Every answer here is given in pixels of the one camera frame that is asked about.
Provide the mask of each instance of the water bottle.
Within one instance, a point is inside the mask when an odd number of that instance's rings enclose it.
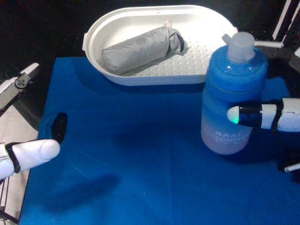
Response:
[[[221,155],[242,150],[252,131],[230,122],[227,111],[238,103],[261,99],[268,61],[254,42],[251,34],[239,32],[210,59],[202,95],[201,136]]]

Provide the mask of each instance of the white basket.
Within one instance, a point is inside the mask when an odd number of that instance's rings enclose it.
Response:
[[[154,61],[122,75],[101,65],[104,48],[161,27],[167,20],[184,38],[184,54]],[[97,20],[84,35],[82,49],[91,64],[109,80],[126,86],[195,84],[205,80],[212,53],[225,43],[224,34],[237,29],[219,13],[201,6],[133,7],[112,11]]]

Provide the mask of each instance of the robotic arm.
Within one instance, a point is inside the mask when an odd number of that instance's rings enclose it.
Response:
[[[38,67],[39,64],[33,63],[0,85],[0,116],[30,87],[38,74]],[[0,143],[0,180],[46,163],[59,152],[59,143],[52,139]]]

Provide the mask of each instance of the bottle body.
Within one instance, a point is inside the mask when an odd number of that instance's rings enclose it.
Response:
[[[252,128],[234,124],[228,110],[241,102],[260,100],[266,81],[268,62],[255,49],[248,63],[234,63],[227,57],[228,47],[214,52],[202,94],[201,136],[215,153],[231,155],[242,150]]]

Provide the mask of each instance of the blue cloth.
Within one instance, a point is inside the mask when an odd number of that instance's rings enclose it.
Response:
[[[97,76],[97,90],[78,80],[84,73]],[[20,224],[298,224],[300,185],[270,158],[234,163],[213,153],[200,135],[202,93],[168,88],[123,89],[86,58],[57,59],[39,138],[51,138],[59,112],[66,137],[55,159],[31,170]],[[264,99],[288,96],[282,79],[266,90]],[[258,161],[290,137],[252,136]]]

